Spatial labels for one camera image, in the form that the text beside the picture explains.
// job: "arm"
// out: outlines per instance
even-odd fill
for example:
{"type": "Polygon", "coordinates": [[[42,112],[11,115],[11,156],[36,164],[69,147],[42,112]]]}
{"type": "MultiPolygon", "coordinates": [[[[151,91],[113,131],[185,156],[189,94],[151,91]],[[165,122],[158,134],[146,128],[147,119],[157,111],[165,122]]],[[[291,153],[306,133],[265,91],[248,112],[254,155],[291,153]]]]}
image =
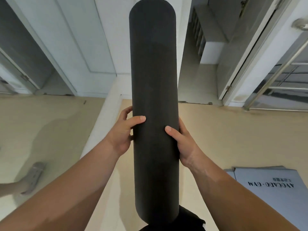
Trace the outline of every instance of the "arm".
{"type": "Polygon", "coordinates": [[[123,110],[106,137],[64,174],[37,192],[0,222],[0,230],[84,230],[119,157],[131,143],[131,128],[144,116],[128,120],[123,110]]]}
{"type": "Polygon", "coordinates": [[[197,146],[181,119],[180,132],[171,127],[166,127],[165,130],[177,141],[180,160],[193,174],[220,231],[299,231],[208,158],[197,146]]]}

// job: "foot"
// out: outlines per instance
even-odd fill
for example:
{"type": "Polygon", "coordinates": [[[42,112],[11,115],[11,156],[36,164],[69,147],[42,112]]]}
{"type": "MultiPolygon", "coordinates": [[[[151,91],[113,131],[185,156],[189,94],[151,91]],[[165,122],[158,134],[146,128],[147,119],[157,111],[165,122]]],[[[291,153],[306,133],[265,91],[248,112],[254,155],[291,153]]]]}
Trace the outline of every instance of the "foot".
{"type": "Polygon", "coordinates": [[[44,171],[45,165],[46,164],[43,162],[34,163],[29,169],[27,175],[21,179],[21,181],[27,183],[28,185],[27,190],[21,193],[22,195],[28,195],[36,188],[39,178],[44,171]]]}

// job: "hand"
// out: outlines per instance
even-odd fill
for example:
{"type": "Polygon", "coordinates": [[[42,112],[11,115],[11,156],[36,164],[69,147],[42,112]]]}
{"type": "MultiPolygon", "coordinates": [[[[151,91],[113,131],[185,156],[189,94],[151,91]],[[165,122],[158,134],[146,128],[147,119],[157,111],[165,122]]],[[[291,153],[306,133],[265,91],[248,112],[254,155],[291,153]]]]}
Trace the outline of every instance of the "hand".
{"type": "Polygon", "coordinates": [[[180,160],[182,164],[187,168],[191,168],[194,164],[194,161],[197,160],[196,158],[200,154],[203,154],[203,152],[186,129],[181,118],[179,118],[179,124],[180,131],[177,131],[170,126],[166,126],[165,131],[168,135],[170,135],[177,141],[177,147],[180,151],[180,160]]]}
{"type": "Polygon", "coordinates": [[[123,155],[129,149],[131,141],[133,140],[133,136],[131,136],[131,128],[137,124],[145,122],[146,120],[145,116],[134,116],[127,119],[127,115],[132,110],[132,106],[122,110],[119,119],[104,139],[111,144],[113,150],[118,154],[118,157],[123,155]]]}

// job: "black foam roller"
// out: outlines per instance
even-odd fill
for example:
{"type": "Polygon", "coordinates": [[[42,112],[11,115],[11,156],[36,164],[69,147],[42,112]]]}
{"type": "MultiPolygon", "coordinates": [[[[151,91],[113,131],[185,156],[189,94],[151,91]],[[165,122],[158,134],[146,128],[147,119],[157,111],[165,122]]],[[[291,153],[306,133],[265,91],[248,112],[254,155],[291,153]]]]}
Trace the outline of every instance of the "black foam roller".
{"type": "Polygon", "coordinates": [[[164,128],[179,130],[176,21],[165,0],[141,0],[129,15],[134,127],[135,204],[142,220],[161,225],[179,213],[179,151],[164,128]]]}

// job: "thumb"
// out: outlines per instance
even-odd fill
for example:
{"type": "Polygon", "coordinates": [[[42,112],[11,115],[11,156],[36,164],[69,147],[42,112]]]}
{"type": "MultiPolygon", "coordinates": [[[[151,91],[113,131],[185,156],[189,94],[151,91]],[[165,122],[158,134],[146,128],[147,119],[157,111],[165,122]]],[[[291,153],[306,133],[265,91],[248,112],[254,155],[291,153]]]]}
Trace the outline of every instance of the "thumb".
{"type": "Polygon", "coordinates": [[[132,128],[137,124],[145,122],[145,120],[146,120],[145,116],[134,116],[130,119],[127,119],[125,121],[125,124],[128,128],[132,128]]]}
{"type": "Polygon", "coordinates": [[[184,138],[184,136],[179,131],[170,126],[165,127],[165,132],[178,142],[184,138]]]}

